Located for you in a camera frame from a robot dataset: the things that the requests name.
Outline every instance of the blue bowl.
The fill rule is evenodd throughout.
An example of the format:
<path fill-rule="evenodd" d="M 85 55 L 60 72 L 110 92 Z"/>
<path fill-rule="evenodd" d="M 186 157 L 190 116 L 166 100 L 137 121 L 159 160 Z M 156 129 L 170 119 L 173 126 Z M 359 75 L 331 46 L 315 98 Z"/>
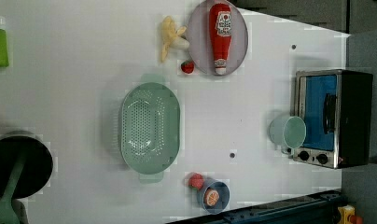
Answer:
<path fill-rule="evenodd" d="M 208 189 L 214 189 L 217 191 L 219 199 L 214 206 L 208 206 L 204 201 L 205 192 Z M 205 209 L 212 215 L 221 213 L 229 204 L 230 190 L 229 187 L 223 182 L 217 181 L 213 178 L 207 178 L 202 185 L 202 188 L 197 192 L 197 200 L 200 207 Z"/>

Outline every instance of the ketchup bottle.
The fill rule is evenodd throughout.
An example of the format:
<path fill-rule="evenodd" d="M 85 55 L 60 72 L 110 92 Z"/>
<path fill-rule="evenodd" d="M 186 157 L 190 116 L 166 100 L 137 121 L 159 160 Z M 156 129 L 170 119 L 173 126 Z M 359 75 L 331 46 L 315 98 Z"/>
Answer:
<path fill-rule="evenodd" d="M 226 74 L 231 42 L 231 10 L 226 4 L 215 4 L 209 12 L 209 35 L 211 37 L 215 70 Z"/>

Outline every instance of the mug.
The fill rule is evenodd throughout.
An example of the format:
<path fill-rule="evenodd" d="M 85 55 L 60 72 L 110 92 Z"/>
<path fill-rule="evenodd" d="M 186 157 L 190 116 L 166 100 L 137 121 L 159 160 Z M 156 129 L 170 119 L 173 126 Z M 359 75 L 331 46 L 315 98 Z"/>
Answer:
<path fill-rule="evenodd" d="M 292 149 L 302 146 L 306 137 L 306 126 L 300 117 L 283 115 L 270 125 L 271 140 L 281 147 Z"/>

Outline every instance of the label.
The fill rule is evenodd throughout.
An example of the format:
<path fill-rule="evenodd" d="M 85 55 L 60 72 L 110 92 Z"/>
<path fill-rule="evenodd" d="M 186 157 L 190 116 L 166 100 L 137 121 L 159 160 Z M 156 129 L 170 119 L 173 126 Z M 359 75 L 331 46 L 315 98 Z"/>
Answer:
<path fill-rule="evenodd" d="M 225 67 L 227 64 L 227 61 L 224 59 L 217 59 L 215 61 L 215 67 Z"/>
<path fill-rule="evenodd" d="M 216 27 L 217 34 L 221 36 L 231 36 L 231 12 L 218 12 Z"/>

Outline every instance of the red toy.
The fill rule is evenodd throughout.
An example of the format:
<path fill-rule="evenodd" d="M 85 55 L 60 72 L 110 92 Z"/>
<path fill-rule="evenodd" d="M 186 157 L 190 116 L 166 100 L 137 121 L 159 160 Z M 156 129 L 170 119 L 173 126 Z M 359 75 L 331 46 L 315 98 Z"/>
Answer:
<path fill-rule="evenodd" d="M 200 190 L 203 185 L 203 177 L 200 174 L 194 174 L 188 181 L 188 185 L 196 190 Z"/>
<path fill-rule="evenodd" d="M 182 71 L 186 74 L 191 74 L 194 71 L 194 62 L 193 61 L 185 61 L 180 65 Z"/>

